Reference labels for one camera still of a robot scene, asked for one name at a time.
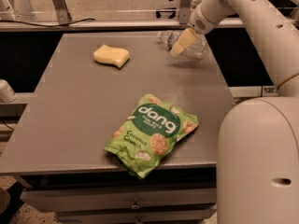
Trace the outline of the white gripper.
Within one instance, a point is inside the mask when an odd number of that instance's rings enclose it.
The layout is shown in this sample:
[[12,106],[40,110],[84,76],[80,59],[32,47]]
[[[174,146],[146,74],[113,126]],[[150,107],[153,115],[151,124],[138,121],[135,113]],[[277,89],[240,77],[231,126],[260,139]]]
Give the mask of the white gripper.
[[174,57],[186,50],[197,39],[197,34],[206,35],[218,25],[217,9],[208,4],[197,6],[190,16],[189,24],[192,28],[185,29],[170,50]]

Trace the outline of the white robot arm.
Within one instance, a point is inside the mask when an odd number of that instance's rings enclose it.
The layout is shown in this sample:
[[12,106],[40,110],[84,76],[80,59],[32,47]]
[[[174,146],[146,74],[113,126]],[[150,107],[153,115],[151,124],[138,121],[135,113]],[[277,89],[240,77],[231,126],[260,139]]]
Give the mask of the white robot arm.
[[276,90],[222,122],[217,145],[218,224],[299,224],[299,31],[268,0],[202,0],[189,25],[212,31],[236,14]]

